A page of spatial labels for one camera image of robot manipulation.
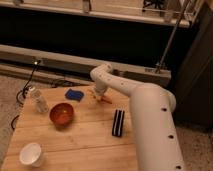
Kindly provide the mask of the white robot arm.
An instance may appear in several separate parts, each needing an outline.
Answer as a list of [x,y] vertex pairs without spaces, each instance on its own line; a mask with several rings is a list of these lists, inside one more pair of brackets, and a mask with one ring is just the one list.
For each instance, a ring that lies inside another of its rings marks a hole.
[[186,171],[172,113],[175,96],[154,83],[111,74],[110,63],[95,67],[90,76],[101,98],[110,87],[130,98],[130,113],[139,171]]

